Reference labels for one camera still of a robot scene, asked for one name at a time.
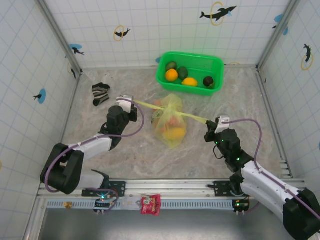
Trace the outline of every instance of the black and white sock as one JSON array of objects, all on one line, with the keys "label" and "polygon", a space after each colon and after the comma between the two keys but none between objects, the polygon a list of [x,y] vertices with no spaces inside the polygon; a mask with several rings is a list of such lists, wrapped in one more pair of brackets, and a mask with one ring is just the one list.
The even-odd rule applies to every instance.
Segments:
[{"label": "black and white sock", "polygon": [[109,99],[108,90],[110,86],[102,82],[92,86],[94,96],[93,105],[96,107]]},{"label": "black and white sock", "polygon": [[92,86],[92,92],[93,92],[94,96],[102,94],[102,93],[106,93],[106,92],[108,92],[109,89],[110,89],[110,86],[108,84],[104,84],[102,82]]},{"label": "black and white sock", "polygon": [[100,104],[104,103],[105,101],[107,101],[109,99],[108,93],[100,93],[96,96],[94,96],[94,100],[93,100],[93,105],[95,105],[96,107],[99,106]]}]

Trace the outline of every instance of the cable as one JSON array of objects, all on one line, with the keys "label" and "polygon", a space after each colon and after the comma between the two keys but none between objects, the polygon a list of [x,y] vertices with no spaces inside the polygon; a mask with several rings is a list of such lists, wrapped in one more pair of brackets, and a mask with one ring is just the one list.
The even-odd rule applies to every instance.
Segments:
[{"label": "cable", "polygon": [[141,131],[141,129],[143,128],[143,126],[145,125],[145,115],[144,112],[142,111],[141,107],[135,103],[134,101],[128,100],[128,99],[124,99],[124,98],[118,98],[117,101],[125,101],[125,102],[129,102],[134,104],[140,111],[141,116],[142,116],[142,123],[141,126],[139,127],[139,129],[137,131],[135,131],[134,133],[128,134],[128,135],[114,135],[114,134],[108,134],[108,135],[100,135],[98,137],[93,137],[90,138],[88,140],[85,140],[79,144],[70,146],[68,149],[64,150],[62,153],[60,153],[51,163],[51,165],[49,166],[47,172],[45,173],[45,177],[44,177],[44,185],[45,185],[45,189],[47,189],[48,192],[50,193],[58,193],[59,190],[52,190],[49,188],[48,185],[48,180],[49,180],[49,174],[52,171],[52,169],[54,168],[55,164],[59,161],[60,158],[62,158],[64,155],[66,155],[68,152],[70,152],[72,149],[75,149],[77,147],[79,147],[80,145],[86,145],[88,143],[91,143],[93,141],[96,141],[97,139],[105,139],[105,138],[109,138],[109,137],[114,137],[114,138],[128,138],[128,137],[132,137],[133,135],[136,135],[137,133],[139,133]]},{"label": "cable", "polygon": [[243,215],[252,213],[254,210],[256,210],[260,206],[260,204],[261,203],[258,201],[258,203],[254,207],[250,208],[248,211],[245,211],[244,213],[242,213],[242,212],[240,212],[240,213],[243,214]]},{"label": "cable", "polygon": [[256,146],[256,150],[255,150],[255,153],[254,153],[254,159],[253,159],[256,169],[262,175],[264,175],[265,177],[267,177],[268,179],[273,181],[275,184],[280,186],[282,189],[284,189],[286,192],[288,192],[292,197],[294,197],[294,199],[296,199],[300,204],[302,204],[306,209],[308,209],[308,211],[310,213],[312,213],[312,215],[314,215],[318,220],[320,220],[320,216],[311,207],[309,207],[304,201],[302,201],[298,196],[296,196],[290,189],[286,189],[286,187],[281,182],[277,181],[273,177],[271,177],[268,174],[266,174],[264,171],[260,170],[260,167],[258,166],[258,163],[257,163],[257,155],[258,155],[258,151],[259,151],[259,148],[260,148],[260,145],[261,145],[261,142],[262,142],[262,128],[261,128],[260,124],[256,120],[250,119],[250,118],[244,118],[244,119],[238,119],[238,120],[222,122],[222,123],[223,124],[235,124],[235,123],[240,123],[240,122],[253,122],[259,128],[259,141],[258,141],[258,145]]},{"label": "cable", "polygon": [[236,195],[236,194],[234,194],[234,193],[232,192],[232,190],[230,191],[230,193],[231,193],[233,196],[235,196],[235,197],[242,197],[243,195],[245,195],[244,193],[242,193],[241,195]]},{"label": "cable", "polygon": [[97,188],[86,188],[86,190],[90,190],[90,191],[96,191],[96,192],[111,192],[113,194],[115,194],[116,200],[113,202],[113,204],[104,212],[110,212],[117,204],[118,200],[119,200],[119,195],[116,191],[112,190],[112,189],[97,189]]},{"label": "cable", "polygon": [[217,147],[217,145],[215,145],[214,148],[213,148],[213,154],[214,154],[216,159],[222,159],[224,157],[223,155],[220,158],[217,157],[216,152],[215,152],[216,147]]}]

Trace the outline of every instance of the yellow strap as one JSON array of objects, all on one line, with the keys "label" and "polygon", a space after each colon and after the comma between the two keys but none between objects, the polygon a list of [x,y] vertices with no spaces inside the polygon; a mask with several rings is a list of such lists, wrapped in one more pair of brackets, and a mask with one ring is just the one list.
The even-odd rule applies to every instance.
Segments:
[{"label": "yellow strap", "polygon": [[[160,107],[160,106],[155,106],[155,105],[152,105],[152,104],[149,104],[149,103],[145,103],[143,101],[138,101],[138,100],[134,100],[137,104],[140,104],[142,106],[145,106],[147,108],[150,108],[150,109],[154,109],[154,110],[164,110],[165,107]],[[181,115],[181,116],[184,116],[184,117],[188,117],[188,118],[192,118],[202,124],[206,124],[208,119],[206,118],[203,118],[203,117],[199,117],[199,116],[195,116],[195,115],[192,115],[192,114],[188,114],[188,113],[183,113],[183,112],[179,112],[179,111],[176,111],[177,114]]]}]

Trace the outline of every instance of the yellow plastic bag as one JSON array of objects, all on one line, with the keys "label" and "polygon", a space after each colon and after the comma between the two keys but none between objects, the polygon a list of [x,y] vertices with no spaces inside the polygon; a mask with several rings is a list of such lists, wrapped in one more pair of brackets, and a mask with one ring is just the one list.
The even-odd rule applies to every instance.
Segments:
[{"label": "yellow plastic bag", "polygon": [[187,134],[187,121],[183,112],[181,98],[174,94],[157,100],[154,105],[164,108],[156,110],[151,119],[155,135],[171,149],[176,148]]}]

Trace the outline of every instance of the green fruit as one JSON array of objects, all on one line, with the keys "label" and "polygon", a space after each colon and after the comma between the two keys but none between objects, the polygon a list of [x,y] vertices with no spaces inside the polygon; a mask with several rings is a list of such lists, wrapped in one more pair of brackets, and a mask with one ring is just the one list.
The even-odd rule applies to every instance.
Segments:
[{"label": "green fruit", "polygon": [[174,69],[177,70],[177,63],[175,61],[171,61],[169,62],[166,66],[165,66],[165,71],[167,72],[170,69]]},{"label": "green fruit", "polygon": [[214,85],[214,79],[211,76],[206,76],[203,79],[203,85],[205,85],[206,87],[212,87]]},{"label": "green fruit", "polygon": [[188,77],[188,70],[184,66],[179,67],[177,72],[178,72],[178,78],[181,80],[184,80]]}]

